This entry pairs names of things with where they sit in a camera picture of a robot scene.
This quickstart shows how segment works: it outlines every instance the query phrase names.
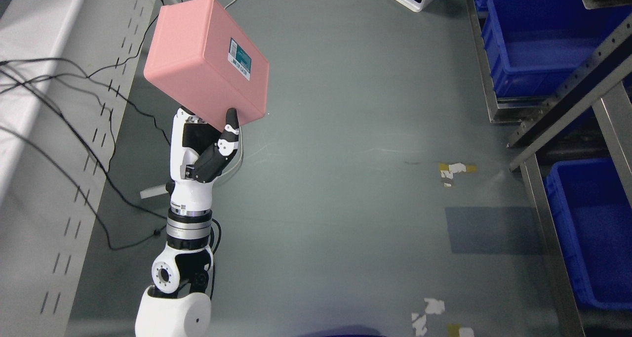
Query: barcode sticker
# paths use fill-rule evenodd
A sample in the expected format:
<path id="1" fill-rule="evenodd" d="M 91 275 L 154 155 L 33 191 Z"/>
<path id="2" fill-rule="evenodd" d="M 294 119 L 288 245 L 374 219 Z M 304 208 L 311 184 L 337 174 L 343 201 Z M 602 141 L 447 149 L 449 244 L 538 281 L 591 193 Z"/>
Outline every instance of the barcode sticker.
<path id="1" fill-rule="evenodd" d="M 233 38 L 231 38 L 231 46 L 228 51 L 228 61 L 237 69 L 241 75 L 246 78 L 246 80 L 250 81 L 250 65 L 252 59 L 246 51 L 244 51 Z"/>

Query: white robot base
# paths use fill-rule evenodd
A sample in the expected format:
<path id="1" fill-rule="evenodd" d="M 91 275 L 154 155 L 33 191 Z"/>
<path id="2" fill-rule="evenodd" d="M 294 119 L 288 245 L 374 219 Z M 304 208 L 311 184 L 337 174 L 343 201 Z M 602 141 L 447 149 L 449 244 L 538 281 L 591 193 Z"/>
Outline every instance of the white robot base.
<path id="1" fill-rule="evenodd" d="M 147 288 L 136 315 L 136 337 L 202 337 L 210 323 L 210 299 L 203 293 L 164 299 Z"/>

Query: pink box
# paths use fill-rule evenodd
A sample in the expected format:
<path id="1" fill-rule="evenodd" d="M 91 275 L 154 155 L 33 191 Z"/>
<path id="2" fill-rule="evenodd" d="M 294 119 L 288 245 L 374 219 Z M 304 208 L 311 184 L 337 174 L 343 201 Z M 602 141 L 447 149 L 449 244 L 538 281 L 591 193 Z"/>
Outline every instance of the pink box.
<path id="1" fill-rule="evenodd" d="M 270 64 L 217 0 L 162 6 L 145 78 L 218 130 L 266 114 Z"/>

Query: robotic arm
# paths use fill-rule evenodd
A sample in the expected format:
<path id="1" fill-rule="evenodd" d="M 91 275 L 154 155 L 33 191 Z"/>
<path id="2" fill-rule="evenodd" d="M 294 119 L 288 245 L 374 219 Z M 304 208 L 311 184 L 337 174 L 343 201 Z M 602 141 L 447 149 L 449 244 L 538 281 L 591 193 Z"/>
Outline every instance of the robotic arm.
<path id="1" fill-rule="evenodd" d="M 223 132 L 181 107 L 173 118 L 170 172 L 174 181 L 167 243 L 152 265 L 136 316 L 136 337 L 200 337 L 210 323 L 208 271 L 214 181 L 237 153 L 237 110 L 226 112 Z M 189 285 L 184 297 L 182 289 Z"/>

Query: gray floor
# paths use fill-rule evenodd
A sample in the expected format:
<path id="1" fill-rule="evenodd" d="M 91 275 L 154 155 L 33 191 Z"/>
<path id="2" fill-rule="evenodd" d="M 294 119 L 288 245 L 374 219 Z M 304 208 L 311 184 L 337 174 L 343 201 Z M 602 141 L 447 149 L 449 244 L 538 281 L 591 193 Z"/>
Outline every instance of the gray floor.
<path id="1" fill-rule="evenodd" d="M 558 335 L 542 259 L 514 242 L 532 225 L 508 171 L 513 128 L 488 123 L 465 0 L 422 13 L 393 0 L 239 0 L 229 11 L 271 63 L 269 114 L 244 126 L 243 166 L 214 190 L 224 236 L 208 335 L 408 337 L 424 298 L 445 301 L 429 337 L 447 324 Z M 171 128 L 178 105 L 142 78 L 130 98 Z M 438 164 L 456 162 L 477 171 L 445 188 Z M 167 170 L 160 133 L 128 107 L 115 182 L 137 197 Z M 168 198 L 143 205 L 165 212 Z M 117 243 L 162 225 L 109 188 L 99 211 Z M 96 226 L 68 335 L 133 335 L 163 245 L 112 253 Z"/>

